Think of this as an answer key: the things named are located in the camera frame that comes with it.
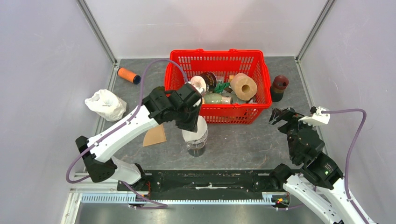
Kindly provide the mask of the white paper coffee filter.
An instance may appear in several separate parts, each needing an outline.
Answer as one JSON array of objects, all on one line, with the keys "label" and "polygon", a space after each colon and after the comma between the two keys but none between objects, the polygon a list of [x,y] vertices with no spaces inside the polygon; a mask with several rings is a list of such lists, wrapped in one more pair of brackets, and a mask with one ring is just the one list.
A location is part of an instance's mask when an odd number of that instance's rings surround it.
[{"label": "white paper coffee filter", "polygon": [[207,139],[208,127],[206,120],[199,115],[197,120],[196,132],[182,130],[182,136],[185,142],[200,143]]}]

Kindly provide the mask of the brown paper coffee filter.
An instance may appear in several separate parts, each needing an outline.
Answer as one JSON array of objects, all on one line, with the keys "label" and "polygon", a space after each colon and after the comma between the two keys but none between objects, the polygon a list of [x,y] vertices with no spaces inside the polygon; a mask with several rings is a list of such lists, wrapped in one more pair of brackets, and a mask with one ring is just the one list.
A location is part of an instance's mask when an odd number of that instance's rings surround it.
[{"label": "brown paper coffee filter", "polygon": [[149,129],[143,139],[143,147],[166,142],[166,134],[163,125]]}]

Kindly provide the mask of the clear glass dripper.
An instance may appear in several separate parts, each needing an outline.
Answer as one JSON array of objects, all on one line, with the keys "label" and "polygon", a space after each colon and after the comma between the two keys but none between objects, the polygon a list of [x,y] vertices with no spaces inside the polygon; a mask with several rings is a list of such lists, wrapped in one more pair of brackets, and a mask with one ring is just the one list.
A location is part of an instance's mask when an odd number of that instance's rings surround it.
[{"label": "clear glass dripper", "polygon": [[201,150],[205,147],[207,142],[208,131],[206,130],[203,135],[197,140],[190,140],[186,142],[188,150]]}]

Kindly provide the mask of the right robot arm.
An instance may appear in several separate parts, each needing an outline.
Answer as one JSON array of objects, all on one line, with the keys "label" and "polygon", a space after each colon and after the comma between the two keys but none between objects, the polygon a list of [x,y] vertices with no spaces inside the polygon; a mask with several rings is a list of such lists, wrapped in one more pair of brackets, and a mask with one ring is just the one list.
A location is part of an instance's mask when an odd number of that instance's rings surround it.
[{"label": "right robot arm", "polygon": [[[354,135],[346,156],[346,168],[342,172],[337,163],[323,152],[325,143],[315,127],[327,125],[332,114],[361,112],[362,120]],[[314,212],[325,224],[373,224],[349,189],[349,161],[353,147],[367,118],[365,110],[345,109],[330,111],[321,106],[312,107],[309,116],[293,108],[274,108],[269,124],[286,123],[278,131],[286,134],[290,160],[300,166],[300,173],[319,192],[309,188],[291,169],[278,165],[270,173],[269,184],[276,191],[285,190]]]}]

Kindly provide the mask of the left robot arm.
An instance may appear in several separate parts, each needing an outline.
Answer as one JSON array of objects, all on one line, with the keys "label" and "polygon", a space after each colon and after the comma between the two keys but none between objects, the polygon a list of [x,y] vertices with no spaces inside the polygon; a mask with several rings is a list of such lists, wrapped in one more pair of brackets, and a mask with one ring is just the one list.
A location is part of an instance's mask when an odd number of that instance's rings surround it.
[{"label": "left robot arm", "polygon": [[138,164],[130,164],[114,154],[140,134],[165,122],[174,121],[176,127],[197,132],[203,88],[185,83],[178,90],[155,88],[125,118],[87,138],[80,136],[76,145],[92,182],[114,179],[128,183],[134,190],[145,188],[147,179]]}]

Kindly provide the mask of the green lotion bottle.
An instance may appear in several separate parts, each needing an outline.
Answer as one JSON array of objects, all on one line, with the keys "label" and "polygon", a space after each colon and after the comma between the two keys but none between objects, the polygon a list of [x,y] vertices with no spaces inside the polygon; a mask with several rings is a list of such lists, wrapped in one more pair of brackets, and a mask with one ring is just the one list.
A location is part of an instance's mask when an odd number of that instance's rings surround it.
[{"label": "green lotion bottle", "polygon": [[231,104],[233,102],[231,97],[222,96],[218,93],[207,93],[204,96],[206,104]]}]

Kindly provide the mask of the green crumpled wrapper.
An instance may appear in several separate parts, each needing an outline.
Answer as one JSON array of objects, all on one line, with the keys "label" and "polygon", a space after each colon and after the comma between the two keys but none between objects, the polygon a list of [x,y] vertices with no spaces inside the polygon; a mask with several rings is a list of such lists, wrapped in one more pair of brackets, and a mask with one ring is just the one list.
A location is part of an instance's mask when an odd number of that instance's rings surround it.
[{"label": "green crumpled wrapper", "polygon": [[213,93],[221,94],[226,88],[230,86],[230,83],[218,83],[213,90]]}]

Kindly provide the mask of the red plastic shopping basket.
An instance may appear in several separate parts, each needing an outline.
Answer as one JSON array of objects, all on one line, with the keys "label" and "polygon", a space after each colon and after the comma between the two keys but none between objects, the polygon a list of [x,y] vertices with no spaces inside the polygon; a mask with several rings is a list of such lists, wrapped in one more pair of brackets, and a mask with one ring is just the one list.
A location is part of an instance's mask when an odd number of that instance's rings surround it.
[{"label": "red plastic shopping basket", "polygon": [[188,79],[213,72],[228,82],[230,76],[244,73],[257,84],[253,104],[203,104],[200,115],[208,124],[252,124],[272,104],[269,70],[260,50],[176,49],[171,51],[170,60],[182,67]]}]

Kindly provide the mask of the brown toilet paper roll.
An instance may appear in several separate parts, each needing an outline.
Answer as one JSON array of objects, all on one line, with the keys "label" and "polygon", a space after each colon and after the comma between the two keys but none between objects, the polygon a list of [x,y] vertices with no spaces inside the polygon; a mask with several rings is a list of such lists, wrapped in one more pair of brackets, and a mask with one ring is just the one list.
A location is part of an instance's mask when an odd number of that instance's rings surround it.
[{"label": "brown toilet paper roll", "polygon": [[256,82],[244,73],[236,74],[231,80],[230,86],[241,100],[248,101],[257,93]]}]

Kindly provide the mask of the orange cylinder with blue cap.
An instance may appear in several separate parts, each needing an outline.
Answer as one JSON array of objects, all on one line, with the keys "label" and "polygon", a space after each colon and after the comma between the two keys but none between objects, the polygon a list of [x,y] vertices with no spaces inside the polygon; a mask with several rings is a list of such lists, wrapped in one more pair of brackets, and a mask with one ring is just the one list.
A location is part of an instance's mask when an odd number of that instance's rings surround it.
[{"label": "orange cylinder with blue cap", "polygon": [[137,75],[136,73],[129,71],[125,68],[119,68],[117,71],[117,74],[119,77],[121,77],[133,84],[139,84],[141,81],[140,75]]}]

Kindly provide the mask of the white plastic bag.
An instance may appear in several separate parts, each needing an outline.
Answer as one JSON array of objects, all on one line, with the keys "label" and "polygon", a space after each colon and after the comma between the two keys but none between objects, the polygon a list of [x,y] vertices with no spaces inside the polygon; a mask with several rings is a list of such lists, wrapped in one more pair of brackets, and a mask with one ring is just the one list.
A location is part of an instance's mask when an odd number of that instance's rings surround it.
[{"label": "white plastic bag", "polygon": [[127,103],[107,89],[98,90],[84,103],[91,111],[110,122],[122,119],[127,110]]}]

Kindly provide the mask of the black mounting rail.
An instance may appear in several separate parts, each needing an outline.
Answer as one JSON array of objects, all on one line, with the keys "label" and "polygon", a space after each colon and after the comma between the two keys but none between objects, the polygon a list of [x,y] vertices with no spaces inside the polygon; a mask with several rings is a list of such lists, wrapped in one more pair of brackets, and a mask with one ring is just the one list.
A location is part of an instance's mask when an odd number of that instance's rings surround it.
[{"label": "black mounting rail", "polygon": [[273,185],[271,169],[145,170],[132,188],[151,200],[260,199],[262,193],[285,193]]}]

